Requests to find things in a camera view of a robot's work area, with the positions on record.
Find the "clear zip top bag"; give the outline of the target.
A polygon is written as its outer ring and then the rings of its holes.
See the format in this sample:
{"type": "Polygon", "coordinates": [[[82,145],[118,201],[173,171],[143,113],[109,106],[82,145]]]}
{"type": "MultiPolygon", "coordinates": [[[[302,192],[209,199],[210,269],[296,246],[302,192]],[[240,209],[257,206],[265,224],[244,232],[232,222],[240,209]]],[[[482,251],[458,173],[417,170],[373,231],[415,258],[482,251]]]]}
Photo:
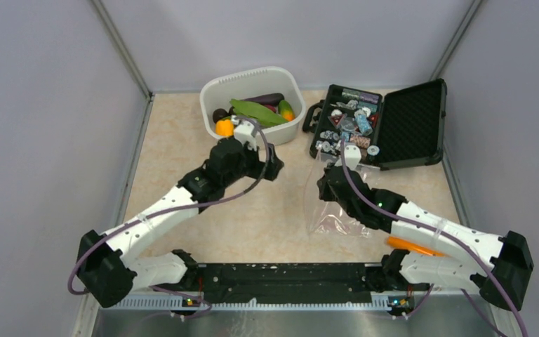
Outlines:
{"type": "Polygon", "coordinates": [[[347,237],[372,237],[372,230],[358,220],[349,217],[335,201],[319,199],[317,181],[324,175],[324,168],[337,157],[319,152],[314,156],[314,163],[305,183],[303,211],[307,234],[322,234],[347,237]]]}

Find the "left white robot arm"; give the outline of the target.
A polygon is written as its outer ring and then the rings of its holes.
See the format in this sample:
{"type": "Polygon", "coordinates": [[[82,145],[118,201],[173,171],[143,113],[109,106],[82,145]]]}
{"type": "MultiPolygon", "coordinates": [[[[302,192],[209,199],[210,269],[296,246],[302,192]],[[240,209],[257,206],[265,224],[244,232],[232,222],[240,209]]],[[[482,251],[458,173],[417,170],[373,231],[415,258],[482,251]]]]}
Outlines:
{"type": "Polygon", "coordinates": [[[207,208],[228,202],[225,190],[242,178],[273,181],[284,163],[271,143],[265,143],[265,160],[259,148],[231,136],[212,147],[203,164],[186,173],[160,200],[127,223],[101,234],[91,230],[79,242],[72,276],[84,285],[103,308],[110,308],[135,290],[174,284],[188,290],[197,271],[185,253],[141,258],[141,253],[179,223],[207,208]]]}

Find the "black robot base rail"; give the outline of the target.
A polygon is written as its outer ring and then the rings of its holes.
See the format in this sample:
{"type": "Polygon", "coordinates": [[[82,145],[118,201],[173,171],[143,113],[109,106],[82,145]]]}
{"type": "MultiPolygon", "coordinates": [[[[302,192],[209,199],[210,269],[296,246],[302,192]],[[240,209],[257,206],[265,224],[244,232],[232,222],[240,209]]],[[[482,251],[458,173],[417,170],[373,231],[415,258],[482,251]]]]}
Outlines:
{"type": "Polygon", "coordinates": [[[164,284],[213,304],[280,305],[369,303],[374,293],[428,287],[389,277],[377,263],[208,263],[187,271],[177,284],[164,284]]]}

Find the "purple toy eggplant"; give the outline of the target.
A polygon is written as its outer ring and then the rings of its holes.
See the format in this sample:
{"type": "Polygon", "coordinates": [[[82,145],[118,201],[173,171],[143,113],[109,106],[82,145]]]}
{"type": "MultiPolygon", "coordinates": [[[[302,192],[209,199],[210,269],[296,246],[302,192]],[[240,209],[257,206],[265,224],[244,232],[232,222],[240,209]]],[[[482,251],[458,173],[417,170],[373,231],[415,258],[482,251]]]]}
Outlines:
{"type": "Polygon", "coordinates": [[[285,97],[282,93],[269,93],[264,95],[259,95],[252,98],[245,98],[244,101],[258,103],[261,105],[272,105],[277,106],[281,100],[285,100],[285,97]]]}

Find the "white plastic tub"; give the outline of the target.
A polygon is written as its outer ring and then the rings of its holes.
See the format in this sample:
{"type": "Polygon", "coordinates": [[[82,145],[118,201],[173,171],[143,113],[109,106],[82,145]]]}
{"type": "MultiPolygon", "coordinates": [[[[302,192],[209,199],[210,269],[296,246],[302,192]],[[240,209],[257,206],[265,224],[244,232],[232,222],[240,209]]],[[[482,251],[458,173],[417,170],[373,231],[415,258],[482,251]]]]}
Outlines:
{"type": "Polygon", "coordinates": [[[292,141],[304,117],[306,104],[293,75],[281,67],[267,66],[218,77],[209,81],[199,95],[204,126],[219,139],[217,121],[238,107],[253,107],[256,119],[270,143],[292,141]]]}

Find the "green toy leaf vegetable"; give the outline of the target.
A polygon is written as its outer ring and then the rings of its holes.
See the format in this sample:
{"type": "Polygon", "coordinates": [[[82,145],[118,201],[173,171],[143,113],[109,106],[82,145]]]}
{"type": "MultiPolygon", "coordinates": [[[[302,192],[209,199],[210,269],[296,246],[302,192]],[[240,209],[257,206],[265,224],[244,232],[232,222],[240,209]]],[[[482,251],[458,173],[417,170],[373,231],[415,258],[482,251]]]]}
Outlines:
{"type": "Polygon", "coordinates": [[[288,123],[283,116],[255,102],[231,99],[230,105],[236,114],[255,119],[262,127],[271,128],[288,123]]]}

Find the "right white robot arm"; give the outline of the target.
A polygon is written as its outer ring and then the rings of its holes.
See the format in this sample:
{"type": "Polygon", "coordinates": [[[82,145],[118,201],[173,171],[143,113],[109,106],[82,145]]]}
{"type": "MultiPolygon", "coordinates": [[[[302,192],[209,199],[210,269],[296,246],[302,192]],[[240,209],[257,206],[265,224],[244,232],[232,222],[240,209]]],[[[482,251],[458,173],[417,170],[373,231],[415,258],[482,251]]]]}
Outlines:
{"type": "Polygon", "coordinates": [[[426,211],[395,192],[370,188],[358,172],[329,164],[318,179],[319,199],[334,201],[372,230],[439,252],[438,256],[396,249],[382,260],[392,289],[433,284],[476,291],[491,305],[521,310],[533,271],[526,238],[472,230],[426,211]]]}

